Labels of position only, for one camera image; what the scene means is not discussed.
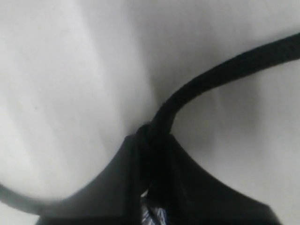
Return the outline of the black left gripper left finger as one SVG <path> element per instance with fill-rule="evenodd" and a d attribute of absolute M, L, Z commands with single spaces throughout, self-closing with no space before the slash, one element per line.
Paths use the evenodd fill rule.
<path fill-rule="evenodd" d="M 140 160 L 127 136 L 108 166 L 86 187 L 41 213 L 39 225 L 139 225 Z"/>

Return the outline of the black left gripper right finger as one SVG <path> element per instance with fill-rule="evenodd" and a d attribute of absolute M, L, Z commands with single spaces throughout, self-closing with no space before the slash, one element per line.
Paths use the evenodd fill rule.
<path fill-rule="evenodd" d="M 277 225 L 270 206 L 222 183 L 199 166 L 172 135 L 147 139 L 160 163 L 147 197 L 172 225 Z"/>

